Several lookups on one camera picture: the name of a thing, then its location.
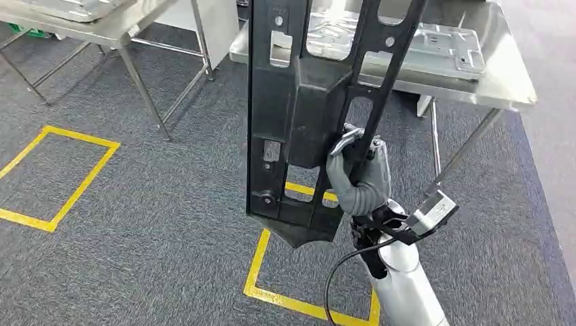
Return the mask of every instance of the metal sheet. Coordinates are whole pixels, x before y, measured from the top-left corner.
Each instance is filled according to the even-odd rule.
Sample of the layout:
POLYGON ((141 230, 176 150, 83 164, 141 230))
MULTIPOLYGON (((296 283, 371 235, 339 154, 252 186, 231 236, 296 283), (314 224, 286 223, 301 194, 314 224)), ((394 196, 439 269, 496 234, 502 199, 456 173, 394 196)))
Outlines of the metal sheet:
POLYGON ((136 0, 124 3, 113 10, 110 15, 95 22, 82 23, 35 12, 20 1, 2 0, 0 1, 0 20, 103 46, 120 48, 130 43, 129 32, 134 36, 150 25, 174 2, 175 0, 136 0))
MULTIPOLYGON (((350 5, 346 9, 353 10, 353 7, 350 5)), ((396 90, 512 111, 534 107, 536 92, 498 4, 474 0, 429 1, 422 22, 476 31, 486 62, 484 74, 479 81, 466 81, 403 69, 395 83, 396 90)), ((247 63, 247 56, 248 29, 245 26, 230 47, 230 58, 247 63)), ((273 61, 282 64, 288 58, 289 50, 273 48, 273 61)), ((385 73, 385 66, 365 63, 359 81, 378 86, 385 73)))

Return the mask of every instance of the metal table leg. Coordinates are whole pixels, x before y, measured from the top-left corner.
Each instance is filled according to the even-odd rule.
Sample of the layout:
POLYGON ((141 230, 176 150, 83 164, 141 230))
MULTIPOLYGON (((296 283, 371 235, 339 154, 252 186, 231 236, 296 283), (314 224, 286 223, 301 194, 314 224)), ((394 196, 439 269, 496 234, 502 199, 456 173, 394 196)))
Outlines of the metal table leg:
POLYGON ((468 153, 468 151, 476 144, 480 137, 486 133, 488 128, 490 128, 500 118, 502 113, 503 110, 500 109, 492 109, 490 112, 488 112, 486 117, 484 117, 482 122, 480 122, 478 127, 472 132, 472 134, 470 134, 462 147, 452 157, 452 159, 446 165, 445 169, 440 172, 434 182, 428 187, 428 189, 426 189, 426 194, 429 195, 435 192, 440 187, 442 181, 444 181, 448 173, 451 173, 452 171, 456 170, 456 168, 458 168, 458 165, 462 161, 462 157, 468 153))
POLYGON ((156 107, 154 106, 154 102, 152 101, 152 98, 150 97, 150 94, 148 93, 148 89, 146 89, 146 86, 144 86, 144 83, 142 82, 142 78, 140 77, 140 73, 138 73, 138 69, 136 69, 136 66, 132 62, 132 59, 130 58, 130 54, 128 53, 128 50, 126 48, 119 48, 118 52, 120 53, 120 56, 122 56, 122 59, 124 60, 124 64, 126 64, 126 68, 128 69, 128 72, 129 72, 132 80, 136 84, 136 87, 138 88, 140 95, 144 99, 144 103, 146 104, 146 106, 148 107, 148 109, 150 111, 150 115, 152 116, 152 121, 160 129, 160 132, 162 133, 162 137, 164 137, 164 140, 169 141, 170 135, 168 134, 168 131, 166 130, 166 126, 164 125, 164 123, 160 119, 160 116, 158 115, 158 111, 156 110, 156 107))
POLYGON ((10 60, 8 60, 8 58, 4 56, 4 54, 0 53, 0 57, 4 59, 4 61, 8 64, 8 66, 12 69, 13 72, 17 73, 20 76, 20 78, 22 78, 24 83, 26 83, 26 85, 28 86, 28 89, 40 98, 42 104, 46 104, 48 102, 46 98, 42 96, 40 92, 38 92, 36 87, 34 87, 34 85, 32 85, 32 83, 28 79, 26 79, 26 77, 18 70, 18 68, 16 68, 16 66, 14 66, 14 64, 12 64, 12 62, 10 62, 10 60))
POLYGON ((418 99, 418 104, 416 105, 416 116, 423 117, 426 111, 430 107, 430 102, 433 102, 434 98, 429 95, 420 95, 418 99))
POLYGON ((33 85, 35 87, 40 86, 40 84, 45 82, 48 78, 50 78, 53 74, 55 74, 58 70, 60 70, 68 62, 70 62, 70 60, 74 59, 75 56, 77 56, 80 52, 82 52, 82 50, 86 49, 89 45, 90 45, 90 42, 84 42, 84 43, 80 44, 77 48, 74 49, 74 51, 72 51, 72 53, 70 53, 66 58, 64 58, 64 60, 62 62, 60 62, 57 66, 55 66, 53 69, 51 69, 47 73, 40 76, 40 78, 38 78, 38 80, 35 81, 33 85))
POLYGON ((198 45, 200 46, 200 52, 202 53, 202 61, 206 66, 206 74, 208 75, 208 80, 214 81, 214 70, 212 70, 212 64, 210 63, 210 54, 208 53, 208 47, 206 46, 206 37, 204 36, 204 28, 202 27, 202 18, 200 17, 200 10, 198 9, 197 0, 191 0, 192 12, 194 14, 194 20, 196 21, 196 36, 198 37, 198 45))
POLYGON ((432 129, 432 151, 434 155, 434 171, 437 177, 442 172, 442 163, 440 162, 440 147, 438 144, 438 123, 436 117, 436 100, 433 98, 430 102, 430 127, 432 129))
POLYGON ((22 36, 26 35, 26 33, 28 33, 30 31, 30 29, 25 29, 23 31, 20 31, 14 35, 12 35, 9 39, 5 40, 4 42, 0 43, 0 50, 2 50, 3 48, 9 46, 10 44, 14 43, 15 40, 21 38, 22 36))

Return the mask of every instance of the gray carpet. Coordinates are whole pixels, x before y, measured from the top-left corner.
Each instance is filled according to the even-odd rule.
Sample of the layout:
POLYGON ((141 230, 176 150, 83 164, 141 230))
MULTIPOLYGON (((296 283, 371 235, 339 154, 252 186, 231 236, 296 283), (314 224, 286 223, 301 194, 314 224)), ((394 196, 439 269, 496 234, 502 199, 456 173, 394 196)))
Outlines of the gray carpet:
MULTIPOLYGON (((144 36, 195 46, 192 34, 163 26, 144 36)), ((7 55, 34 79, 75 44, 26 39, 7 55)), ((132 53, 161 110, 200 67, 160 49, 132 53)), ((122 143, 55 233, 0 219, 0 324, 326 325, 242 293, 262 230, 244 214, 246 66, 225 60, 214 82, 201 82, 168 123, 174 140, 165 143, 122 61, 93 69, 97 59, 89 48, 40 87, 49 107, 0 65, 0 166, 46 124, 122 143)), ((415 100, 394 94, 380 125, 394 197, 408 208, 433 174, 429 120, 414 117, 415 100)), ((485 112, 439 103, 444 157, 485 112)), ((350 120, 365 115, 359 105, 350 120)), ((1 207, 50 218, 102 152, 47 139, 0 180, 1 207)), ((446 182, 461 210, 419 247, 451 325, 574 325, 554 231, 542 228, 545 212, 531 195, 539 182, 526 172, 530 158, 521 122, 507 114, 446 182)), ((330 265, 350 250, 344 224, 334 243, 297 251, 272 236, 257 286, 321 304, 330 265)), ((370 288, 357 261, 337 273, 332 298, 334 309, 367 318, 370 288)))

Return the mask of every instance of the robotic hand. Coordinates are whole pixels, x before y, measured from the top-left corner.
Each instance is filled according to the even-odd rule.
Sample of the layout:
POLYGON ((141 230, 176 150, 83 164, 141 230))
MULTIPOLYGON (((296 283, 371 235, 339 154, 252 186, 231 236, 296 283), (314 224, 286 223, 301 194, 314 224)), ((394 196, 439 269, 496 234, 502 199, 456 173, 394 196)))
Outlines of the robotic hand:
POLYGON ((445 224, 458 206, 438 190, 408 215, 390 199, 388 153, 385 142, 378 137, 372 141, 358 183, 353 185, 346 174, 342 150, 361 138, 363 129, 350 124, 344 127, 346 134, 330 151, 326 171, 340 207, 352 216, 354 246, 358 250, 340 259, 328 275, 324 292, 328 321, 335 325, 328 304, 330 280, 347 259, 360 255, 386 313, 387 325, 449 326, 414 243, 445 224))
POLYGON ((345 172, 342 150, 364 135, 364 129, 345 124, 346 134, 334 145, 328 155, 326 172, 332 184, 340 208, 352 216, 371 213, 386 204, 391 195, 390 168, 386 143, 375 138, 370 145, 368 160, 365 163, 359 182, 353 186, 345 172))

